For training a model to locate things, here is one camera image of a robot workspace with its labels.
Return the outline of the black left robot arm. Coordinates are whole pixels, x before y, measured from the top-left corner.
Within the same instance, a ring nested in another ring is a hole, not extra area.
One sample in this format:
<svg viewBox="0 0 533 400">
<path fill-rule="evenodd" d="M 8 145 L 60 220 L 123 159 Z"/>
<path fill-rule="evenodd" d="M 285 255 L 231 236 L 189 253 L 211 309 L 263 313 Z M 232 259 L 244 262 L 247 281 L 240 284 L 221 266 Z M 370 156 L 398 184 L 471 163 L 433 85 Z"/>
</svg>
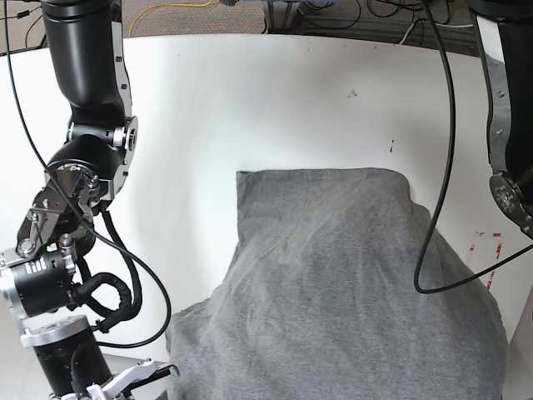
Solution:
<svg viewBox="0 0 533 400">
<path fill-rule="evenodd" d="M 486 81 L 490 189 L 532 236 L 532 2 L 469 1 Z"/>
</svg>

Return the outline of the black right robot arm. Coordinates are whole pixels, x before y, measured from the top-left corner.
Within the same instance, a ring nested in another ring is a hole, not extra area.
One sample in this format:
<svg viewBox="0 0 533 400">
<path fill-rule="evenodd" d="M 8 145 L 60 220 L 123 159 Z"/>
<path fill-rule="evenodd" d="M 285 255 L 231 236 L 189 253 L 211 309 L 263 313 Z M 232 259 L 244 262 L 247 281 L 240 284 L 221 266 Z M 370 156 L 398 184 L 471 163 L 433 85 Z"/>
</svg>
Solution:
<svg viewBox="0 0 533 400">
<path fill-rule="evenodd" d="M 126 249 L 108 210 L 127 180 L 138 134 L 122 5 L 43 1 L 40 7 L 57 83 L 72 115 L 65 143 L 43 164 L 45 186 L 15 246 L 1 254 L 1 292 L 52 398 L 130 399 L 178 368 L 145 359 L 112 373 L 95 337 L 138 315 L 139 274 L 147 270 Z"/>
</svg>

